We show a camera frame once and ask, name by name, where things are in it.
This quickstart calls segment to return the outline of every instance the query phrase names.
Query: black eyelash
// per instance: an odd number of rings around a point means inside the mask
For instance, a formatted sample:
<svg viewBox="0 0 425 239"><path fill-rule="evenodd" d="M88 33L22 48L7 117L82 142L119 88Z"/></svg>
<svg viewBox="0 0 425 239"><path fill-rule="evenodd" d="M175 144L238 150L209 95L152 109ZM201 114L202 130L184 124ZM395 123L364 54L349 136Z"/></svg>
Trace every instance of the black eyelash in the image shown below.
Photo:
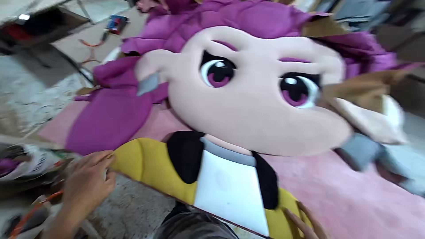
<svg viewBox="0 0 425 239"><path fill-rule="evenodd" d="M310 79L312 82L314 82L320 89L322 88L320 86L320 75L319 74L307 74L307 73L300 73L300 72L288 72L283 74L280 78L297 78L297 77L305 77L307 79Z"/></svg>
<svg viewBox="0 0 425 239"><path fill-rule="evenodd" d="M201 61L201 64L199 65L199 69L201 69L203 64L205 64L205 63L207 63L211 60L223 60L223 61L229 62L232 65L233 69L237 69L236 65L231 60L229 60L225 57L218 57L218 56L211 55L206 50L204 50L204 54L202 55L202 61Z"/></svg>

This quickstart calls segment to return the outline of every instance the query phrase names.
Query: purple fabric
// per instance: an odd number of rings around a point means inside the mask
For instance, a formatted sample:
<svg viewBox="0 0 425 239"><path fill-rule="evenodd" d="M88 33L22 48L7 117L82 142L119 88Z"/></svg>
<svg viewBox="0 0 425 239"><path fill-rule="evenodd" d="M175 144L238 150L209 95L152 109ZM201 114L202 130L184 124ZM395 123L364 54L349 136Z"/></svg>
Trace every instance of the purple fabric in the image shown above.
<svg viewBox="0 0 425 239"><path fill-rule="evenodd" d="M230 50L232 50L232 51L238 51L237 49L236 49L236 47L234 47L234 45L232 45L232 44L230 44L230 43L227 43L227 42L224 42L224 41L219 41L219 40L213 40L213 42L217 42L217 43L220 43L220 44L222 44L222 45L225 45L225 46L227 46Z"/></svg>
<svg viewBox="0 0 425 239"><path fill-rule="evenodd" d="M153 103L167 97L167 83L136 96L138 81L134 64L139 57L124 57L95 68L93 74L104 87L89 97L90 104L80 113L67 138L66 149L86 155L113 150L127 142L143 125Z"/></svg>
<svg viewBox="0 0 425 239"><path fill-rule="evenodd" d="M205 0L201 5L187 4L188 0L166 2L171 12L178 15L167 14L161 6L154 9L143 32L122 44L123 52L137 51L143 55L151 50L166 49L178 53L195 33L213 26L230 26L264 39L302 36L306 22L313 17L327 16L323 13L313 16L292 6L264 0ZM341 53L346 62L346 78L397 68L395 54L385 51L368 32L316 40Z"/></svg>
<svg viewBox="0 0 425 239"><path fill-rule="evenodd" d="M10 158L0 159L0 177L6 176L11 173L20 164L19 161L14 161Z"/></svg>
<svg viewBox="0 0 425 239"><path fill-rule="evenodd" d="M304 60L304 59L299 59L299 58L292 58L292 57L282 57L279 59L279 61L290 61L290 62L302 62L302 63L311 63L310 61Z"/></svg>

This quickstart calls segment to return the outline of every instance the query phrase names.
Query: electrical wire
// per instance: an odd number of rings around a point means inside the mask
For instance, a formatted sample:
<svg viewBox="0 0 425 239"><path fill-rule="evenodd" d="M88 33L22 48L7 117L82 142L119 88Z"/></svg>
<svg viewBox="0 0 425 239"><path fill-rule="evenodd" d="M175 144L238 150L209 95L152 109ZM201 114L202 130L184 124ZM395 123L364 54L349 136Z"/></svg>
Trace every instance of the electrical wire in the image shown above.
<svg viewBox="0 0 425 239"><path fill-rule="evenodd" d="M19 235L19 233L22 231L22 227L25 225L25 223L31 218L31 216L35 213L37 209L39 209L43 203L52 200L53 198L61 195L63 193L63 190L60 190L52 195L50 195L45 200L37 203L22 219L21 221L16 225L16 227L13 229L13 231L10 233L10 239L16 239Z"/></svg>

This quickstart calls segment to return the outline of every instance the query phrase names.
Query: yellow jacket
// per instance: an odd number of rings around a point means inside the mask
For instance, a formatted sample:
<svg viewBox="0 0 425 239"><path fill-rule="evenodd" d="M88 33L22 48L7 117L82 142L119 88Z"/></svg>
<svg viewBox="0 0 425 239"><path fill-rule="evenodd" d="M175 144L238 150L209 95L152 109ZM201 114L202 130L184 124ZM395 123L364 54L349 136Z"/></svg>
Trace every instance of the yellow jacket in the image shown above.
<svg viewBox="0 0 425 239"><path fill-rule="evenodd" d="M179 201L193 205L197 182L185 183L182 180L170 159L166 143L149 138L138 138L123 144L115 150L114 154L116 159L110 166L111 169ZM269 237L299 238L298 228L283 214L285 208L297 216L302 213L296 199L288 191L278 188L277 206L273 209L264 209Z"/></svg>

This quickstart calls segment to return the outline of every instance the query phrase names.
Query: eyebrow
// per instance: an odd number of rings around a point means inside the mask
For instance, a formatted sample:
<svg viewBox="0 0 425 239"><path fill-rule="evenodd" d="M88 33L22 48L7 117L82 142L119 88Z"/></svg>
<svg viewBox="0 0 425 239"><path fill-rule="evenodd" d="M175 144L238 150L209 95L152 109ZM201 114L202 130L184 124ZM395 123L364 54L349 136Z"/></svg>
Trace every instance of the eyebrow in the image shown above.
<svg viewBox="0 0 425 239"><path fill-rule="evenodd" d="M292 57L282 57L279 61L283 62L302 62L302 63L311 63L311 61L300 59L300 58L292 58Z"/></svg>
<svg viewBox="0 0 425 239"><path fill-rule="evenodd" d="M216 43L219 43L219 44L222 44L224 46L227 46L232 51L238 51L237 48L234 47L234 45L232 45L230 43L227 43L227 42L224 42L224 41L220 41L220 40L212 40L212 41L213 42L216 42Z"/></svg>

